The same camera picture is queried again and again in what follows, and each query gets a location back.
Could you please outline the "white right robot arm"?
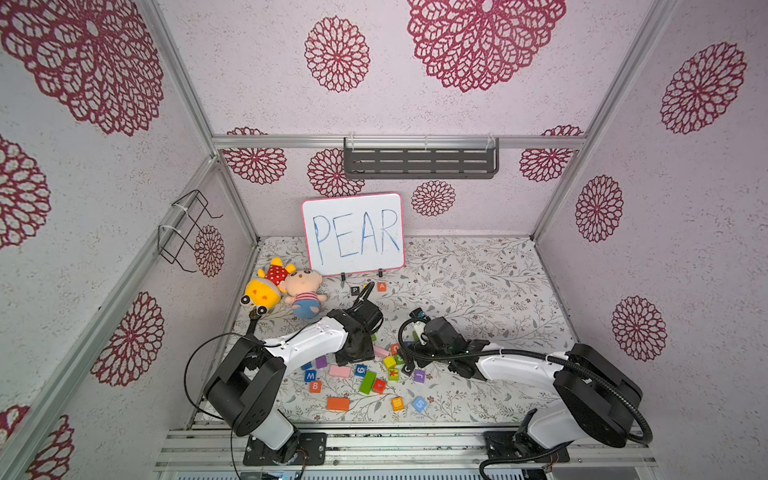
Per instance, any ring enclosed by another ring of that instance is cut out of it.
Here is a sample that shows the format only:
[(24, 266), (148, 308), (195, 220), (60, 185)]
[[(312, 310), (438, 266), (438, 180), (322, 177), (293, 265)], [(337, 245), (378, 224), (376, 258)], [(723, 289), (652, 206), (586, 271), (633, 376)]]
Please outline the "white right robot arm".
[(397, 341), (409, 370), (442, 363), (465, 379), (519, 383), (557, 395), (553, 406), (529, 411), (513, 434), (523, 454), (557, 451), (586, 437), (613, 448), (653, 440), (640, 411), (641, 388), (586, 344), (550, 354), (504, 348), (467, 340), (447, 319), (419, 309), (400, 325)]

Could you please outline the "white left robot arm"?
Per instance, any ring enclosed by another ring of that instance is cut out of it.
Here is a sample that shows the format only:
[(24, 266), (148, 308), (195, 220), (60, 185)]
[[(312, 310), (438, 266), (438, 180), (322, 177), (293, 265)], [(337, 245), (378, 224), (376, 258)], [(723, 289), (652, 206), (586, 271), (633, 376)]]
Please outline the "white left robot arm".
[(383, 323), (378, 306), (357, 300), (283, 337), (260, 340), (248, 333), (231, 348), (203, 390), (203, 397), (238, 437), (292, 455), (297, 428), (275, 406), (284, 376), (332, 354), (339, 366), (375, 358), (372, 336)]

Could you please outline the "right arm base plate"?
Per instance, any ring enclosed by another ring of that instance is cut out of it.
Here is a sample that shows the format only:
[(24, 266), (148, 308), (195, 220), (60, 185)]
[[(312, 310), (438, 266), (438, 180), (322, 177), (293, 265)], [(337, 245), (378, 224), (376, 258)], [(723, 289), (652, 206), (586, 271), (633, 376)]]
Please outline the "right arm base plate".
[(490, 464), (502, 463), (567, 463), (570, 455), (568, 444), (558, 448), (541, 447), (526, 434), (518, 435), (514, 431), (486, 431), (483, 433), (487, 461)]

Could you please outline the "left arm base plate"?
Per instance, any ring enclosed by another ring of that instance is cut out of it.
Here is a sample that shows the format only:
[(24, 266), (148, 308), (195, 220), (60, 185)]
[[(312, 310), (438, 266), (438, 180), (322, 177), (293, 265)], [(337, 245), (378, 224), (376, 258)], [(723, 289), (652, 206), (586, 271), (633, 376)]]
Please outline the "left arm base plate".
[(278, 450), (250, 437), (243, 458), (245, 466), (319, 466), (325, 463), (328, 435), (317, 432), (296, 432)]

